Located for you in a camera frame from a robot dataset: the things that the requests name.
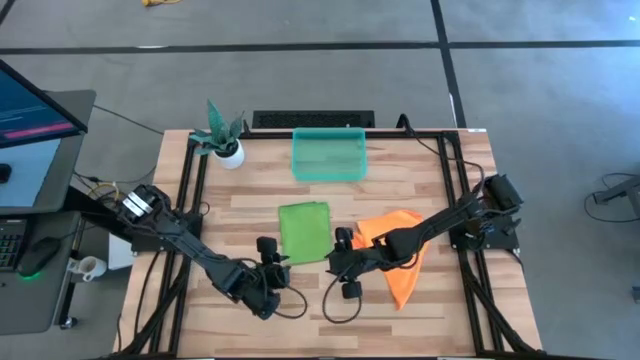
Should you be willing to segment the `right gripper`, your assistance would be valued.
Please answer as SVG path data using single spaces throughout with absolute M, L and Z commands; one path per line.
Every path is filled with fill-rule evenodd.
M 329 268 L 327 273 L 341 275 L 342 296 L 344 299 L 360 298 L 363 294 L 358 277 L 364 273 L 376 270 L 383 260 L 383 253 L 379 249 L 345 249 L 342 252 L 332 251 L 326 256 Z

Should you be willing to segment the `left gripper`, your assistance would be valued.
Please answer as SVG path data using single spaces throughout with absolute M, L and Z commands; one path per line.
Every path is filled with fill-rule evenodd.
M 251 303 L 276 303 L 280 301 L 279 290 L 286 288 L 290 282 L 289 268 L 280 264 L 288 259 L 289 256 L 277 253 L 277 263 L 257 265 L 250 269 L 253 279 L 249 292 Z

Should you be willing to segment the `green microfibre towel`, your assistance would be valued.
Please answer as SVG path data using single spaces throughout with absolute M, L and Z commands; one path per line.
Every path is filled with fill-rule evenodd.
M 326 202 L 307 202 L 278 208 L 284 255 L 292 265 L 323 261 L 331 251 L 331 225 Z

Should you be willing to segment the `orange microfibre towel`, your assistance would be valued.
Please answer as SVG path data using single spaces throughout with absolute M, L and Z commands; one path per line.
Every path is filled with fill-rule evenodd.
M 396 228 L 407 228 L 418 225 L 423 221 L 423 217 L 411 210 L 396 210 L 382 216 L 377 216 L 356 222 L 357 231 L 352 240 L 353 248 L 367 248 L 373 245 L 373 239 Z M 423 258 L 428 246 L 424 245 L 418 256 L 416 265 L 411 269 L 393 269 L 386 271 L 384 276 L 394 298 L 396 310 L 400 311 L 409 301 L 416 286 Z

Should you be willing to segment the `teal translucent plastic bin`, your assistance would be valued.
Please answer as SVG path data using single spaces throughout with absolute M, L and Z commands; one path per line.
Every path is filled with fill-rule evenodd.
M 299 182 L 358 182 L 367 174 L 366 132 L 360 127 L 296 128 L 291 169 Z

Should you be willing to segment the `white round plant pot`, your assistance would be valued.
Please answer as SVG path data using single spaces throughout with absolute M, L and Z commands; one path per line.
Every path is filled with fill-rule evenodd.
M 213 155 L 223 168 L 229 170 L 240 167 L 245 160 L 245 151 L 240 140 L 235 141 L 231 153 L 220 155 L 218 152 L 214 151 Z

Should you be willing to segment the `green snake plant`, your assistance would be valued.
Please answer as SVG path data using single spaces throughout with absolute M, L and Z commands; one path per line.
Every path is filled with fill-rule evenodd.
M 244 113 L 241 113 L 233 121 L 227 122 L 219 109 L 207 100 L 207 115 L 209 131 L 195 129 L 189 136 L 199 144 L 195 149 L 197 155 L 215 153 L 221 158 L 234 155 L 239 148 L 239 137 L 243 131 Z

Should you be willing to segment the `white box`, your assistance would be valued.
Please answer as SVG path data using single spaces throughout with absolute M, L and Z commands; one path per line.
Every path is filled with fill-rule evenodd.
M 134 254 L 131 244 L 114 234 L 108 237 L 108 260 L 109 270 L 119 270 L 131 267 L 134 263 Z

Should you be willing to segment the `white mug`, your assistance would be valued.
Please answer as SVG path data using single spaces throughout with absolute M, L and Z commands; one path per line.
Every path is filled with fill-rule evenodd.
M 91 282 L 106 273 L 107 263 L 94 256 L 87 256 L 81 260 L 70 258 L 67 263 L 67 271 L 80 275 L 84 282 Z

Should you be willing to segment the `grey office desk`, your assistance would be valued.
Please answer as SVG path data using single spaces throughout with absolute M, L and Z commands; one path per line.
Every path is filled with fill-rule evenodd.
M 0 223 L 26 222 L 24 248 L 47 237 L 58 238 L 61 245 L 44 268 L 30 277 L 0 271 L 0 336 L 74 325 L 69 316 L 73 285 L 66 267 L 74 254 L 73 243 L 85 229 L 82 202 L 87 197 L 71 186 L 82 142 L 81 135 L 60 141 L 32 206 L 0 206 Z

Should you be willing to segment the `black mouse green light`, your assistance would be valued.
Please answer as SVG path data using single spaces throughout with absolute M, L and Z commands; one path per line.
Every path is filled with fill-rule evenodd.
M 17 265 L 18 274 L 24 278 L 38 274 L 58 253 L 60 247 L 61 240 L 55 237 L 45 237 L 31 244 Z

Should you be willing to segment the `black backlit keyboard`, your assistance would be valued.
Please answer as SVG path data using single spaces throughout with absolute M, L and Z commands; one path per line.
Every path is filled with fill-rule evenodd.
M 0 219 L 0 272 L 16 269 L 27 230 L 26 219 Z

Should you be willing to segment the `grey stand base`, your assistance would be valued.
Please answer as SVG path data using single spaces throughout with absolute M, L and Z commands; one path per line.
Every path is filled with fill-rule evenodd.
M 627 176 L 628 179 L 624 180 L 617 185 L 609 187 L 606 183 L 606 178 L 609 176 Z M 601 177 L 603 185 L 606 187 L 604 191 L 596 191 L 587 195 L 583 202 L 583 209 L 588 217 L 593 220 L 605 223 L 632 223 L 640 221 L 640 174 L 632 173 L 607 173 Z M 625 220 L 613 220 L 596 217 L 591 214 L 588 209 L 588 201 L 592 200 L 595 205 L 606 205 L 609 201 L 615 198 L 626 197 L 631 204 L 632 210 L 635 214 L 634 218 Z

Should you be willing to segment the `computer monitor blue screen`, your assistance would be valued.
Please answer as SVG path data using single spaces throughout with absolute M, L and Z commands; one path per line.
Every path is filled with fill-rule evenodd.
M 0 148 L 87 132 L 87 125 L 0 60 Z

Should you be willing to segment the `black aluminium table frame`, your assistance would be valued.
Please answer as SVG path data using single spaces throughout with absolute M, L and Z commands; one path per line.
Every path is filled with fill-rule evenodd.
M 416 139 L 377 129 L 366 142 L 366 177 L 353 183 L 297 181 L 288 131 L 255 130 L 242 144 L 243 165 L 226 170 L 209 161 L 203 189 L 204 242 L 231 257 L 255 257 L 257 238 L 278 236 L 280 206 L 326 202 L 336 227 L 401 209 L 430 217 L 481 173 L 496 170 L 483 129 L 426 131 Z M 485 311 L 467 309 L 459 257 L 447 235 L 428 243 L 415 290 L 400 311 L 381 272 L 361 277 L 361 300 L 346 300 L 327 268 L 326 262 L 295 266 L 280 311 L 268 320 L 230 302 L 193 268 L 179 335 L 166 318 L 157 349 L 146 356 L 167 359 L 170 346 L 181 358 L 462 356 L 493 345 Z

